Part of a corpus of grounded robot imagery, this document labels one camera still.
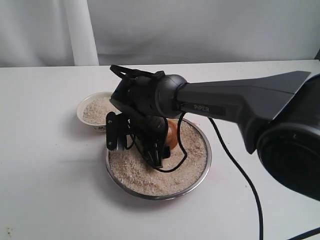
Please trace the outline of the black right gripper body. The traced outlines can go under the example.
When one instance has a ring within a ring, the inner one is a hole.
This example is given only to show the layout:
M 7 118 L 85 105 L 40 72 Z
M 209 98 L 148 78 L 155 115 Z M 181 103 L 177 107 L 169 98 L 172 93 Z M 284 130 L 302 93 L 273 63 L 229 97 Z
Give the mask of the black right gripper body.
M 131 117 L 130 125 L 145 151 L 163 152 L 168 134 L 166 118 L 159 116 Z

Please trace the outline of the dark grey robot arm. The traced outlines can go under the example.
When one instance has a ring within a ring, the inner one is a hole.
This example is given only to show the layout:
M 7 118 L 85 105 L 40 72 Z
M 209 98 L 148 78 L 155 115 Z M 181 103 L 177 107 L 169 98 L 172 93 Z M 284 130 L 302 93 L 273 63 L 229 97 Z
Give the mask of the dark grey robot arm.
M 121 81 L 106 117 L 106 146 L 122 151 L 126 137 L 160 170 L 169 157 L 168 119 L 186 113 L 235 123 L 249 154 L 257 152 L 268 173 L 299 194 L 320 198 L 320 77 L 292 71 L 255 79 L 189 83 L 182 76 L 129 69 L 111 71 Z

